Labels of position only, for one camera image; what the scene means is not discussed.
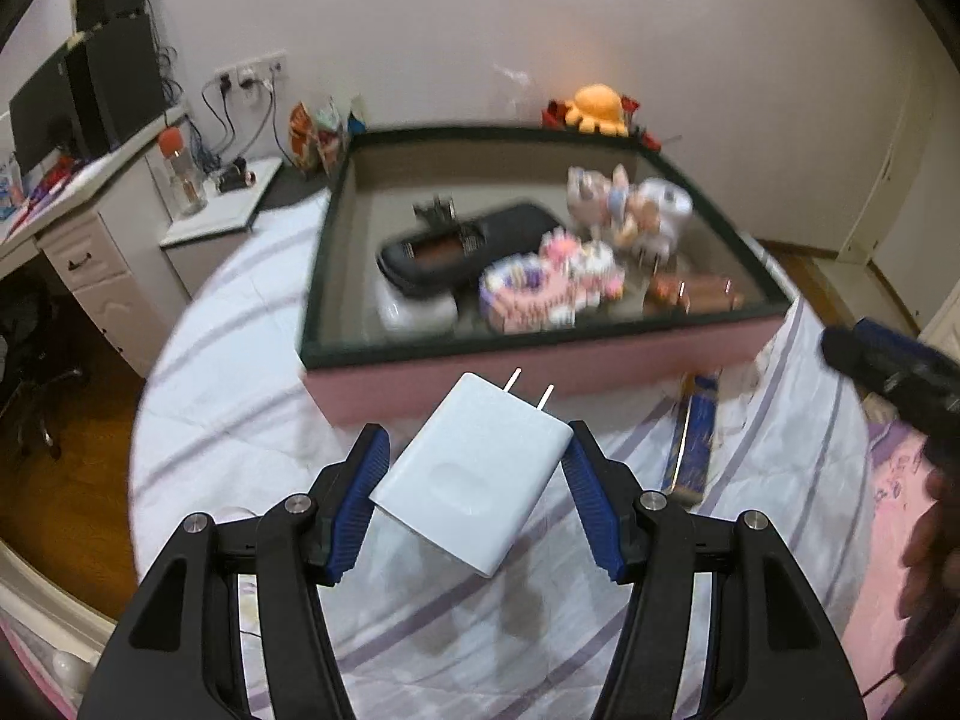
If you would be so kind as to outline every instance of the white tablecloth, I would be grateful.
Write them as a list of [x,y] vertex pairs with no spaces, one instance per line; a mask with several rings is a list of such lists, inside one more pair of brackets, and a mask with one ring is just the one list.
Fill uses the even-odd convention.
[[[304,294],[326,194],[261,214],[253,240],[208,282],[167,343],[140,404],[130,471],[142,577],[189,512],[218,521],[262,514],[344,459],[357,429],[331,427],[301,384]],[[757,252],[789,295],[796,289]],[[701,514],[771,518],[838,630],[866,570],[872,496],[867,432],[853,387],[820,362],[821,324],[797,298],[752,365],[724,370]],[[659,488],[679,382],[563,399],[609,457]],[[396,457],[421,420],[385,425]],[[256,596],[241,627],[251,709],[271,717]],[[630,589],[592,560],[563,472],[520,539],[484,580],[376,512],[354,570],[323,589],[323,611],[357,716],[589,717]],[[679,716],[696,707],[709,582],[698,579]]]

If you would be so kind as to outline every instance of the clear plastic bottle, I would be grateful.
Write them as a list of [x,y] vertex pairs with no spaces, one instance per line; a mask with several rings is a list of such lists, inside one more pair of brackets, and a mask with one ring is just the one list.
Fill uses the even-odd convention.
[[167,127],[157,137],[160,153],[166,158],[172,172],[176,204],[186,217],[206,208],[206,192],[203,190],[203,174],[193,162],[190,151],[184,146],[184,137],[176,127]]

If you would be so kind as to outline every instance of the dark green rim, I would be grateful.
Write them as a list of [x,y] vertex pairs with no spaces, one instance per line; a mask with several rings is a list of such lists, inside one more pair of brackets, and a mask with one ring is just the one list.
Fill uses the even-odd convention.
[[[429,141],[501,141],[504,143],[574,143],[585,148],[614,148],[639,155],[655,167],[664,178],[686,189],[693,199],[697,214],[720,237],[736,256],[737,261],[754,279],[766,298],[760,305],[745,306],[723,314],[686,314],[639,319],[636,322],[616,322],[608,325],[572,327],[565,330],[545,330],[515,336],[493,338],[423,338],[405,341],[391,346],[371,348],[328,349],[319,341],[309,338],[310,329],[320,319],[323,305],[323,271],[328,261],[330,237],[333,225],[330,220],[339,213],[343,198],[344,182],[350,162],[357,151],[372,146],[387,146],[393,143],[423,143]],[[310,290],[307,294],[304,328],[301,333],[301,362],[308,370],[317,368],[348,367],[349,365],[376,365],[381,362],[407,362],[427,358],[454,357],[464,354],[525,349],[538,346],[555,346],[558,343],[600,341],[604,338],[656,333],[664,330],[680,330],[703,327],[710,324],[744,322],[748,319],[771,319],[783,317],[790,308],[790,300],[767,271],[757,255],[736,233],[730,221],[711,203],[679,170],[664,157],[643,146],[636,138],[614,138],[606,135],[587,135],[570,130],[534,129],[529,127],[487,127],[475,124],[453,124],[442,127],[410,127],[405,129],[370,130],[354,136],[341,160],[336,179],[330,191],[330,203],[325,221],[320,228],[320,242],[310,271]]]

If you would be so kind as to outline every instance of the box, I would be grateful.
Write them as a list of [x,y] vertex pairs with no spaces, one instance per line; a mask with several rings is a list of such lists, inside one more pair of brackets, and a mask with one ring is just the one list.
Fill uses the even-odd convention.
[[[379,323],[373,279],[382,242],[421,227],[412,205],[451,196],[458,218],[531,199],[566,223],[570,166],[634,183],[661,176],[686,189],[694,215],[678,260],[731,277],[742,307],[722,314],[651,313],[624,298],[574,327],[501,335],[461,310],[452,333],[398,340]],[[320,230],[304,312],[306,388],[332,424],[426,416],[471,371],[516,394],[558,396],[642,386],[749,362],[773,338],[790,302],[731,223],[664,157],[629,138],[519,127],[372,130],[347,148]]]

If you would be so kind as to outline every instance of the hand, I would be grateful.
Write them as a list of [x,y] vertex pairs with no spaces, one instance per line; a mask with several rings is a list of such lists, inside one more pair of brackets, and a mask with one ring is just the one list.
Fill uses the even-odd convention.
[[[896,615],[901,619],[911,616],[922,606],[931,580],[938,579],[932,576],[935,570],[934,544],[938,536],[943,538],[951,531],[956,532],[956,528],[947,528],[944,523],[945,517],[956,516],[957,492],[950,480],[939,469],[933,469],[926,477],[925,488],[937,503],[917,520],[901,557],[901,562],[909,569],[904,589],[896,602]],[[960,595],[960,543],[951,539],[947,546],[951,551],[944,561],[939,581],[942,581],[945,589]]]

